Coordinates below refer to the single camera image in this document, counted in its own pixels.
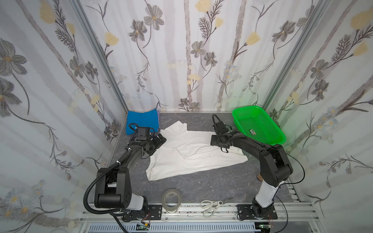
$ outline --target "white cloth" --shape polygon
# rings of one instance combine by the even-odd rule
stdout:
[[[148,180],[207,171],[247,161],[247,157],[237,147],[230,147],[229,153],[225,153],[220,147],[211,146],[211,135],[214,132],[188,131],[186,127],[186,123],[177,121],[161,130],[160,133],[167,141],[150,157],[146,170]]]

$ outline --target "green plastic basket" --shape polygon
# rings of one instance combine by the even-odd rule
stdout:
[[[232,115],[237,129],[249,138],[271,145],[286,141],[285,134],[259,106],[237,108]]]

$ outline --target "masking tape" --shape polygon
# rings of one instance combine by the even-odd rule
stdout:
[[[170,197],[172,194],[176,195],[179,200],[178,200],[178,203],[176,204],[176,206],[169,207],[169,206],[166,205],[166,198]],[[165,191],[164,194],[162,195],[161,204],[162,204],[162,207],[168,213],[175,213],[176,211],[178,211],[180,209],[180,206],[181,206],[181,193],[176,189],[169,189],[169,190]]]

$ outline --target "marble-pattern surface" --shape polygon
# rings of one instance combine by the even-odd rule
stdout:
[[[218,113],[219,118],[227,125],[235,128],[230,113]],[[213,131],[212,113],[161,113],[160,128],[165,129],[176,121],[188,124],[188,130]],[[125,151],[131,135],[120,138],[113,160],[118,159]],[[229,167],[200,171],[193,174],[173,176],[161,180],[149,181],[146,169],[150,158],[139,159],[130,169],[132,192],[146,196],[149,203],[160,203],[162,194],[171,188],[177,189],[182,195],[182,202],[201,202],[202,200],[222,200],[234,197],[230,202],[252,202],[258,193],[261,181],[256,176],[260,172],[259,160],[244,151],[248,161]],[[283,202],[292,202],[291,195],[286,186],[282,186],[277,196]]]

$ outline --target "blue cloth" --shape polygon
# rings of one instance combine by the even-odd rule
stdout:
[[[141,127],[151,127],[157,132],[159,128],[157,109],[153,109],[146,113],[137,113],[134,111],[129,111],[127,115],[127,125],[126,125],[127,135],[134,133],[134,131],[130,129],[128,126],[131,123],[136,123]]]

